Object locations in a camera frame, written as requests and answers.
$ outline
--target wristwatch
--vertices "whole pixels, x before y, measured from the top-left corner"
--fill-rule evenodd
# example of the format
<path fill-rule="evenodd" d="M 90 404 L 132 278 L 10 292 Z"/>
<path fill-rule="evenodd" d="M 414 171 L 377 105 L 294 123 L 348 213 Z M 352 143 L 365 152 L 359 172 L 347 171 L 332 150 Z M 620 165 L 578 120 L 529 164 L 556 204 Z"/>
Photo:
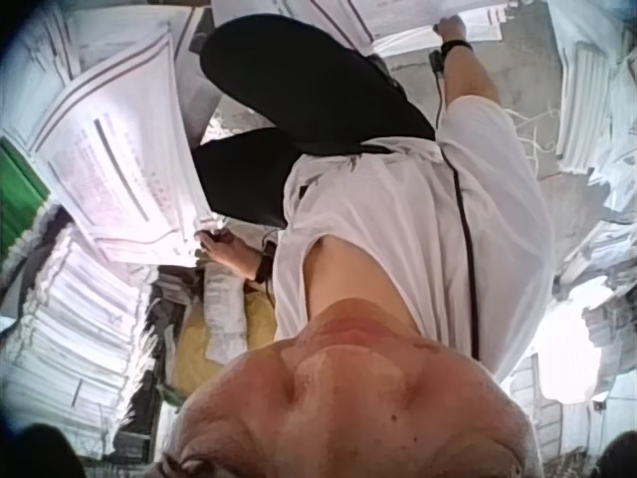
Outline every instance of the wristwatch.
<path fill-rule="evenodd" d="M 440 47 L 440 53 L 442 53 L 442 63 L 445 63 L 447 60 L 447 55 L 456 47 L 467 47 L 472 52 L 474 51 L 474 47 L 471 46 L 469 42 L 465 42 L 464 40 L 451 40 L 450 42 L 445 42 Z"/>

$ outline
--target pile of papers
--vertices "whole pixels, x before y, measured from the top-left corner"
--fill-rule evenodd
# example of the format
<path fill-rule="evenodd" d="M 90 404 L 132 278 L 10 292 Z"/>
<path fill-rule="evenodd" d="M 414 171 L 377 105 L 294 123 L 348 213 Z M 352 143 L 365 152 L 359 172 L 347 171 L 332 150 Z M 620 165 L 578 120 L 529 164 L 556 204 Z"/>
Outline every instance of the pile of papers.
<path fill-rule="evenodd" d="M 195 231 L 217 224 L 187 135 L 201 140 L 221 98 L 195 53 L 209 17 L 131 6 L 62 18 L 47 7 L 3 64 L 2 133 L 112 262 L 193 266 Z M 64 41 L 47 35 L 56 20 Z"/>
<path fill-rule="evenodd" d="M 60 8 L 45 3 L 0 62 L 0 135 L 24 155 L 42 114 L 74 78 L 78 56 Z"/>
<path fill-rule="evenodd" d="M 594 0 L 548 0 L 563 66 L 556 152 L 562 171 L 608 183 L 606 207 L 622 213 L 637 186 L 637 98 L 634 62 L 622 21 Z"/>
<path fill-rule="evenodd" d="M 217 25 L 256 13 L 283 15 L 315 25 L 363 55 L 389 57 L 440 45 L 432 26 L 442 17 L 461 12 L 470 41 L 502 40 L 505 8 L 516 4 L 503 0 L 215 0 L 212 8 Z"/>
<path fill-rule="evenodd" d="M 587 271 L 607 271 L 637 259 L 637 228 L 634 224 L 600 222 L 564 260 L 560 283 L 572 284 Z"/>
<path fill-rule="evenodd" d="M 0 354 L 2 402 L 18 426 L 59 428 L 82 456 L 112 452 L 153 366 L 144 331 L 156 270 L 107 264 L 75 226 L 58 238 Z"/>

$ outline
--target black watch strap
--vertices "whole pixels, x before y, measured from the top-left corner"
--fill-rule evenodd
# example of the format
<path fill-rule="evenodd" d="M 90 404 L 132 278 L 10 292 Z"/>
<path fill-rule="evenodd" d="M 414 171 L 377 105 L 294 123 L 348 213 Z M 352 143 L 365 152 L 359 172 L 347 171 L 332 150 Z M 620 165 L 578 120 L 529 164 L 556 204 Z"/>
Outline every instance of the black watch strap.
<path fill-rule="evenodd" d="M 440 53 L 442 53 L 442 61 L 443 63 L 447 60 L 447 55 L 451 52 L 452 49 L 456 47 L 467 47 L 472 52 L 474 51 L 474 47 L 471 46 L 471 43 L 465 42 L 464 40 L 451 40 L 450 42 L 445 42 L 440 47 Z"/>
<path fill-rule="evenodd" d="M 255 282 L 257 284 L 263 284 L 272 277 L 272 269 L 274 266 L 274 257 L 264 254 L 261 258 L 261 264 L 257 270 L 257 277 Z"/>

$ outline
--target white t-shirt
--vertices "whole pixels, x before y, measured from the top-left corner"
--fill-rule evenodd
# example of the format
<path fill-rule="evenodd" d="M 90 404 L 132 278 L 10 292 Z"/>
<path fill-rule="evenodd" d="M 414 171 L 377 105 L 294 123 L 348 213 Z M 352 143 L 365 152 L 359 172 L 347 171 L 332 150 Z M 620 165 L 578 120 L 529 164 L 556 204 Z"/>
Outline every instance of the white t-shirt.
<path fill-rule="evenodd" d="M 275 258 L 277 339 L 308 322 L 303 264 L 318 239 L 332 235 L 382 267 L 424 337 L 471 356 L 465 236 L 442 147 L 460 173 L 474 243 L 481 361 L 497 380 L 514 369 L 554 273 L 539 187 L 513 122 L 489 100 L 455 100 L 437 138 L 369 142 L 388 154 L 299 159 L 286 184 L 289 226 Z"/>

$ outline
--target green object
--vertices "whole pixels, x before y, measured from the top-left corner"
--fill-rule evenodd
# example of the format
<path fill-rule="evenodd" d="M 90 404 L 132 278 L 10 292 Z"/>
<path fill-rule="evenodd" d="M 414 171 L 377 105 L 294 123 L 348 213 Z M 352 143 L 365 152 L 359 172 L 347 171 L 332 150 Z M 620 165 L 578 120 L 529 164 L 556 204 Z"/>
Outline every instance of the green object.
<path fill-rule="evenodd" d="M 0 263 L 9 249 L 31 229 L 49 190 L 27 160 L 0 137 Z"/>

